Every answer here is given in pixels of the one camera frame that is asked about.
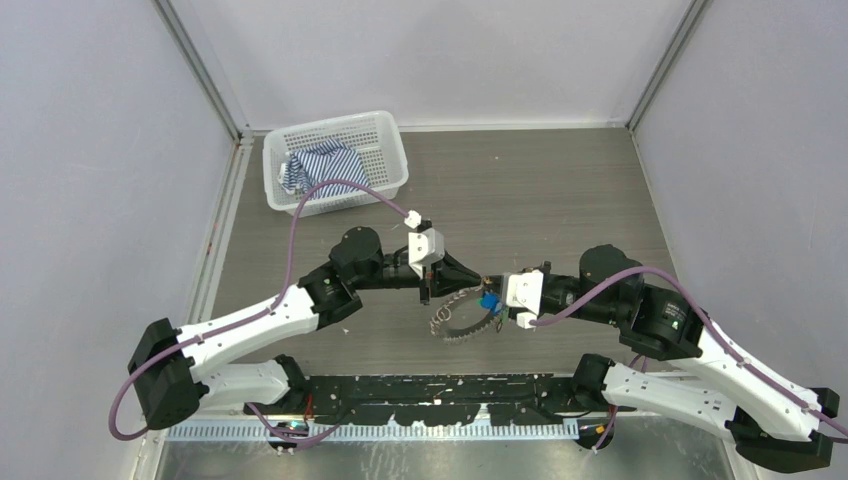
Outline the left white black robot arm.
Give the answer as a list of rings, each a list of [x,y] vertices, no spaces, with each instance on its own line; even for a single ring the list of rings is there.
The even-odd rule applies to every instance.
[[[407,246],[392,254],[383,252],[375,230],[352,228],[326,263],[281,295],[205,324],[176,328],[167,318],[150,323],[128,364],[146,427],[166,429],[226,403],[272,404],[296,413],[307,398],[297,365],[239,365],[237,359],[350,317],[362,307],[362,290],[415,289],[426,304],[481,281],[446,252],[443,236],[431,226],[409,233]]]

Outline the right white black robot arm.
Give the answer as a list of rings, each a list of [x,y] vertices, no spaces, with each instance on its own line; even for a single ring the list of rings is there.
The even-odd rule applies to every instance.
[[[612,245],[585,251],[577,276],[548,265],[484,280],[524,329],[575,318],[615,327],[644,359],[695,377],[694,384],[655,379],[598,354],[586,354],[570,380],[584,410],[628,407],[661,414],[733,443],[749,462],[792,474],[830,465],[839,395],[791,382],[724,333],[671,276],[646,282],[652,269]]]

